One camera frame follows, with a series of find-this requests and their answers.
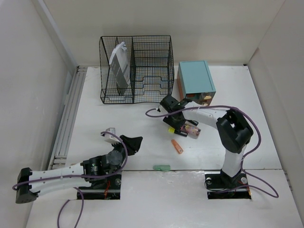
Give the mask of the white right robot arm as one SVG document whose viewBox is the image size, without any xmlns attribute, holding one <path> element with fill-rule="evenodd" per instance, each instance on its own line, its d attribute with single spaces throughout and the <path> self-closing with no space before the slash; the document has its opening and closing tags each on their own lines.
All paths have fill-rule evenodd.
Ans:
<svg viewBox="0 0 304 228">
<path fill-rule="evenodd" d="M 163 121 L 177 135 L 197 138 L 200 134 L 199 123 L 216 129 L 226 149 L 220 182 L 225 187 L 231 187 L 237 182 L 242 156 L 253 135 L 253 129 L 240 111 L 210 108 L 186 98 L 178 101 L 171 95 L 161 100 L 158 111 L 168 113 Z"/>
</svg>

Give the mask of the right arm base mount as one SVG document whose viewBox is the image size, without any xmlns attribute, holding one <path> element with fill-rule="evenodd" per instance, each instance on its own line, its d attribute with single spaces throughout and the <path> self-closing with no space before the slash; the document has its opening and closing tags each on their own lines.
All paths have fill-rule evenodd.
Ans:
<svg viewBox="0 0 304 228">
<path fill-rule="evenodd" d="M 251 199 L 247 186 L 246 174 L 240 172 L 231 178 L 222 172 L 209 172 L 205 174 L 205 188 L 209 200 Z"/>
</svg>

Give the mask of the blue and orange drawer box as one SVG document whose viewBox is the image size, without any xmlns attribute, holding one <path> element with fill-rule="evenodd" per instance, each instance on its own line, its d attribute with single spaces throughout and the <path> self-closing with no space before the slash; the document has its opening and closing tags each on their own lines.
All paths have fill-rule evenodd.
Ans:
<svg viewBox="0 0 304 228">
<path fill-rule="evenodd" d="M 216 93 L 208 62 L 181 61 L 177 72 L 180 99 L 187 98 L 202 106 L 209 106 Z"/>
</svg>

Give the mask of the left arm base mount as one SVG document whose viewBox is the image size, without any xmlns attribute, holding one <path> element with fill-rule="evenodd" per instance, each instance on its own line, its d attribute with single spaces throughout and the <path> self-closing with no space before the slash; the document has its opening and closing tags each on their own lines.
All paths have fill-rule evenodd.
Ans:
<svg viewBox="0 0 304 228">
<path fill-rule="evenodd" d="M 121 196 L 122 172 L 98 180 L 90 187 L 79 187 L 86 200 L 119 200 Z"/>
</svg>

